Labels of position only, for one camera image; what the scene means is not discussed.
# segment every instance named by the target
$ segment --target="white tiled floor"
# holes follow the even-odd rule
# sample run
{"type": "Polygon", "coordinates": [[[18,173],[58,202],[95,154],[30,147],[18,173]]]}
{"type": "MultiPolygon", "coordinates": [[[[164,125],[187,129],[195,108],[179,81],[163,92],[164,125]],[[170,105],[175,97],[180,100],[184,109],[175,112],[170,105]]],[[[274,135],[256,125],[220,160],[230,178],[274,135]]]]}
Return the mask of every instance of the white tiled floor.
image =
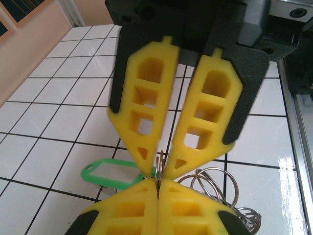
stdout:
{"type": "MultiPolygon", "coordinates": [[[[73,28],[0,108],[1,235],[64,234],[85,207],[112,194],[84,182],[82,168],[132,160],[107,117],[119,30],[73,28]]],[[[192,73],[178,66],[158,151],[170,151],[192,73]]],[[[238,206],[262,215],[258,235],[306,235],[275,63],[266,77],[234,149],[203,167],[234,175],[238,206]]],[[[231,200],[231,182],[212,176],[231,200]]]]}

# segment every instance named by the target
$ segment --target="key tag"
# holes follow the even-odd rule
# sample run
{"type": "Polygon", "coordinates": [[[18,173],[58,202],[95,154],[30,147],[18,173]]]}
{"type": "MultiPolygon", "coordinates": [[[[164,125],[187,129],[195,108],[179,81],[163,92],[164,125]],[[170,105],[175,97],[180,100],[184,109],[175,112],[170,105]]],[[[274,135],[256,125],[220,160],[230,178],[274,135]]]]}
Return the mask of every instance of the key tag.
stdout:
{"type": "Polygon", "coordinates": [[[112,158],[104,158],[87,165],[81,171],[81,176],[84,181],[121,190],[145,179],[136,163],[112,158]]]}

